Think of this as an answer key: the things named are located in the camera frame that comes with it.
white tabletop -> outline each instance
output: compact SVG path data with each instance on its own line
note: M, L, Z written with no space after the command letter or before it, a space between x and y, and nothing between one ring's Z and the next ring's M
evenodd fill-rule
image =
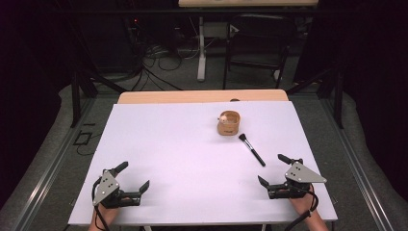
M217 133L217 117L240 113L240 132L267 164L262 167L238 135ZM120 225L205 225L291 222L287 199L268 198L258 175L282 184L290 166L277 154L304 160L319 173L292 102L253 101L115 105L89 167L70 224L91 220L91 188L102 169L129 162L116 180L125 192L150 188L137 207L121 208ZM318 210L336 220L324 184L314 184Z

